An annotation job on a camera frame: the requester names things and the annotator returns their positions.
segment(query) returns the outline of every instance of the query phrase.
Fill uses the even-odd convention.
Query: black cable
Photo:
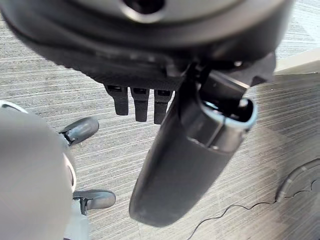
[[[316,182],[317,180],[314,180],[312,183],[311,183],[311,187],[310,187],[310,190],[300,190],[300,191],[297,191],[295,194],[293,194],[292,196],[286,196],[284,197],[285,199],[293,199],[297,194],[299,193],[304,193],[304,192],[312,192],[312,184],[314,182]],[[265,202],[265,201],[262,201],[262,202],[258,202],[254,205],[252,205],[251,207],[246,207],[246,206],[242,206],[242,205],[238,205],[238,204],[232,204],[230,206],[228,206],[224,212],[220,215],[220,216],[215,216],[215,217],[209,217],[209,218],[206,218],[204,220],[202,220],[201,222],[199,222],[199,224],[195,227],[195,229],[193,230],[193,232],[191,233],[191,235],[187,238],[187,240],[190,240],[196,233],[196,231],[198,230],[198,228],[200,227],[200,225],[202,225],[203,223],[209,221],[209,220],[216,220],[216,219],[220,219],[222,218],[229,209],[233,208],[233,207],[240,207],[240,208],[243,208],[243,209],[246,209],[246,210],[251,210],[253,209],[254,207],[258,206],[258,205],[261,205],[261,204],[267,204],[267,205],[273,205],[277,203],[276,200],[274,200],[273,202]]]

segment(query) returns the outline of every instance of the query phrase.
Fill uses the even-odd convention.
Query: wheel
[[[73,199],[85,199],[86,210],[107,209],[116,203],[116,195],[109,190],[75,191]]]
[[[90,138],[98,130],[98,120],[94,117],[85,117],[68,125],[62,131],[60,131],[59,134],[64,136],[69,146],[73,146]]]

